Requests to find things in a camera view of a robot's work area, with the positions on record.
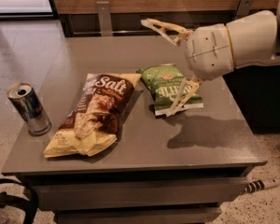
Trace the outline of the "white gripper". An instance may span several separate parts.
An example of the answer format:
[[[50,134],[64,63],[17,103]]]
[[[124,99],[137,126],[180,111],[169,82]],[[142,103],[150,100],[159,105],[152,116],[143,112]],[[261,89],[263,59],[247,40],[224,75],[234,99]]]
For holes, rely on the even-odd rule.
[[[167,117],[179,112],[204,80],[216,79],[234,69],[230,37],[224,24],[200,27],[194,32],[177,24],[154,19],[141,20],[141,24],[175,46],[187,41],[189,68],[195,76],[191,80],[186,77],[182,79],[175,100],[166,112]],[[176,32],[175,38],[168,35],[168,32],[172,31]],[[190,91],[184,96],[187,86],[190,86]]]

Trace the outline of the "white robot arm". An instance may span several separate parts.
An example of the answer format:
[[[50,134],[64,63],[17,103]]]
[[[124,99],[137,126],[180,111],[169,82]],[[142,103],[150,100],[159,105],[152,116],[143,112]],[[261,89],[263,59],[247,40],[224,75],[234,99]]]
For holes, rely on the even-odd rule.
[[[222,77],[247,66],[280,65],[280,0],[277,10],[263,10],[227,24],[186,29],[153,19],[142,20],[171,44],[187,44],[186,57],[192,79],[184,78],[166,116],[184,109],[206,80]]]

